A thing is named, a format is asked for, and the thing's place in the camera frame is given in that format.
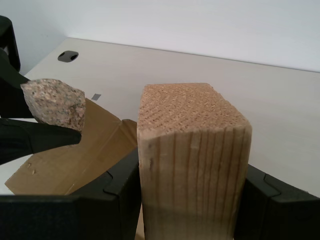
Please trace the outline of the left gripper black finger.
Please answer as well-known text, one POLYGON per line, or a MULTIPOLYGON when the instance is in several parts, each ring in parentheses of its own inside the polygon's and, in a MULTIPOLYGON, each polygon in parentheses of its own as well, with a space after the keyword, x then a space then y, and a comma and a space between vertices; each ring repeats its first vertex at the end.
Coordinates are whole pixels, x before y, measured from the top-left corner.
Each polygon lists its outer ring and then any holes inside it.
POLYGON ((82 134, 74 129, 20 121, 0 120, 0 164, 47 150, 77 145, 82 134))

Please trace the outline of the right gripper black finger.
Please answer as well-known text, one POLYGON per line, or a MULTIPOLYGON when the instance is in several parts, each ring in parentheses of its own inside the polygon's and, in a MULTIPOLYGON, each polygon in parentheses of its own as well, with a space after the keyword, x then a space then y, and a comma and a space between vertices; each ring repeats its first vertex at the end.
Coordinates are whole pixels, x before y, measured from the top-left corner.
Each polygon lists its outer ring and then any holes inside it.
POLYGON ((133 150, 69 195, 2 195, 3 240, 133 240, 141 209, 133 150))
POLYGON ((320 199, 248 167, 235 240, 318 240, 320 199))

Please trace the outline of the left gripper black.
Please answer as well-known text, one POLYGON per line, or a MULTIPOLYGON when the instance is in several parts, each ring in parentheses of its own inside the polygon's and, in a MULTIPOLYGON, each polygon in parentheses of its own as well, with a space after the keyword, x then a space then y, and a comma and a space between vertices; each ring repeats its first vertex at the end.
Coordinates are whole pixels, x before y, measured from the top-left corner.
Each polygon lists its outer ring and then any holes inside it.
POLYGON ((21 84, 29 80, 19 71, 21 62, 12 21, 0 16, 0 116, 32 118, 21 84))

